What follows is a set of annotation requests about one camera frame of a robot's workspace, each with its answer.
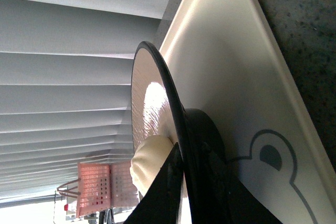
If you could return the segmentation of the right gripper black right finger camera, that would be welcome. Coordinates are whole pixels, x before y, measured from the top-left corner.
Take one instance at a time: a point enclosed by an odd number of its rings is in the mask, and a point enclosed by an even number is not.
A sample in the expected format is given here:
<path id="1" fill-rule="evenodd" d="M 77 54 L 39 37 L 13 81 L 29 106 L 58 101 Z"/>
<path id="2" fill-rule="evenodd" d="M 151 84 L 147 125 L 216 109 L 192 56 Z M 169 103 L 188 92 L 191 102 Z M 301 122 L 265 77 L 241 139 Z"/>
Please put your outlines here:
<path id="1" fill-rule="evenodd" d="M 223 144 L 183 144 L 192 223 L 279 223 L 226 165 Z"/>

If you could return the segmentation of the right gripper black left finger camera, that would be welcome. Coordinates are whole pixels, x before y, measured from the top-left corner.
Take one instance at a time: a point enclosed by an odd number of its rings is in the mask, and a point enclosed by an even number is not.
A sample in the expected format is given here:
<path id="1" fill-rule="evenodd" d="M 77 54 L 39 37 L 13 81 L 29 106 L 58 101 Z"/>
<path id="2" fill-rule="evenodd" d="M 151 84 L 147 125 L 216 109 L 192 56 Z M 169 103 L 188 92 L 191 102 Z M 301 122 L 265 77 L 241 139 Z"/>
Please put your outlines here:
<path id="1" fill-rule="evenodd" d="M 125 223 L 177 223 L 183 175 L 180 148 L 175 144 L 148 192 Z"/>

